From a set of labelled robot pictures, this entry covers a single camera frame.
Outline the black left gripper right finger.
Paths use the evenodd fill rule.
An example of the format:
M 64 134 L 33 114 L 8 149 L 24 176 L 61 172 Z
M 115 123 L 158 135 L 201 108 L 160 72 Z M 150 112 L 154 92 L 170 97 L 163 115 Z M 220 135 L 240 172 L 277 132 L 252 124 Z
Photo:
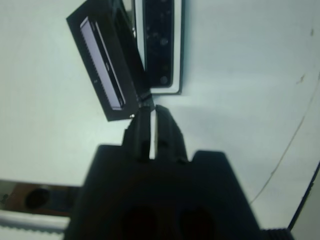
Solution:
M 188 163 L 184 136 L 168 108 L 156 105 L 155 158 Z

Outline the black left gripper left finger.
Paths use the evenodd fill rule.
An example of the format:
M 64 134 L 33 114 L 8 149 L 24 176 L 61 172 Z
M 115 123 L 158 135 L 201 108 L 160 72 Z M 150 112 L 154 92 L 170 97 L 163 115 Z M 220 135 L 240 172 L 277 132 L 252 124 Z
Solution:
M 150 161 L 151 108 L 141 107 L 124 131 L 122 146 L 138 162 Z

